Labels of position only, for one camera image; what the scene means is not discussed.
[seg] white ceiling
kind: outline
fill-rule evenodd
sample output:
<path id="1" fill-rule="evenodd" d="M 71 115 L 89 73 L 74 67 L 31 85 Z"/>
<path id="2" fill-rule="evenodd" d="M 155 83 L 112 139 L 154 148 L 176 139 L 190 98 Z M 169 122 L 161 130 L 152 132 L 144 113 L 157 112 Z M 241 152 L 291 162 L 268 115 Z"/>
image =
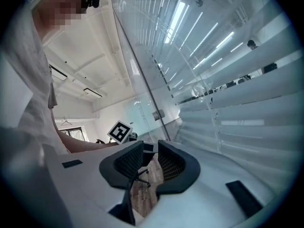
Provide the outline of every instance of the white ceiling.
<path id="1" fill-rule="evenodd" d="M 101 100 L 122 101 L 133 96 L 114 20 L 111 0 L 100 0 L 97 9 L 49 35 L 43 46 L 49 63 L 67 75 L 54 79 L 56 96 L 62 92 L 87 101 L 85 88 L 97 91 Z"/>

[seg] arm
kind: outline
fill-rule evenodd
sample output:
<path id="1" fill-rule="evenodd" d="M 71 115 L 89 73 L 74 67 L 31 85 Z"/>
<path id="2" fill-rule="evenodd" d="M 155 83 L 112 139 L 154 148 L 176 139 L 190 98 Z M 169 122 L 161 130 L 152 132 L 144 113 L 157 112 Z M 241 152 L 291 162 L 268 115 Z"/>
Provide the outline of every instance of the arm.
<path id="1" fill-rule="evenodd" d="M 77 153 L 77 152 L 84 152 L 84 151 L 91 151 L 91 150 L 99 150 L 111 146 L 117 145 L 115 142 L 106 143 L 106 144 L 100 144 L 100 143 L 92 143 L 92 142 L 86 142 L 81 141 L 75 138 L 72 138 L 71 136 L 66 135 L 65 133 L 58 130 L 55 119 L 53 116 L 53 110 L 51 110 L 53 125 L 56 129 L 56 132 L 58 136 L 60 137 L 62 143 L 65 145 L 65 147 L 71 152 L 71 153 Z"/>

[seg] white shirt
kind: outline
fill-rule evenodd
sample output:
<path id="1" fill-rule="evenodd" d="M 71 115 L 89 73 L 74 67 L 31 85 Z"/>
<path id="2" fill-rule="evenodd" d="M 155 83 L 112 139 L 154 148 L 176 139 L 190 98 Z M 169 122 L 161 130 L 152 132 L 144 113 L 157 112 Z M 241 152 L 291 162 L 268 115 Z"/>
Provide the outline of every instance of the white shirt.
<path id="1" fill-rule="evenodd" d="M 19 77 L 33 92 L 18 130 L 34 136 L 41 144 L 55 148 L 57 154 L 66 154 L 52 122 L 50 109 L 57 105 L 52 75 L 42 43 L 36 31 L 30 0 L 25 0 L 8 26 L 1 49 Z"/>

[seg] clothes hanger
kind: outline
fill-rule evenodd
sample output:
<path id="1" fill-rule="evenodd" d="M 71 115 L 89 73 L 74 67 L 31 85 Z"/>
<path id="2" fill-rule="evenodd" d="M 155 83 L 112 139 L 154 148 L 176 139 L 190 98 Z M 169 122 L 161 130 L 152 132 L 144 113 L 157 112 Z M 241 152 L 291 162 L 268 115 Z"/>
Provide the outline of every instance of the clothes hanger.
<path id="1" fill-rule="evenodd" d="M 69 123 L 65 117 L 63 117 L 63 118 L 65 119 L 65 121 L 60 126 L 73 125 L 73 124 Z"/>

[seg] window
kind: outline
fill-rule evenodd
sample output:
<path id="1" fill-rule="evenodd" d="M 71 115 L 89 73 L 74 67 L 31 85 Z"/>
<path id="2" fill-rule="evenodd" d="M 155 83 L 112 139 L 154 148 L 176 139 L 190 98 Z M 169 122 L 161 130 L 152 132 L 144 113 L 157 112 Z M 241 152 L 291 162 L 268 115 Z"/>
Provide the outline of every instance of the window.
<path id="1" fill-rule="evenodd" d="M 82 133 L 81 127 L 63 129 L 63 130 L 60 130 L 60 131 L 65 133 L 66 135 L 69 135 L 69 136 L 75 138 L 75 139 L 85 141 L 85 138 L 84 138 L 84 135 Z"/>

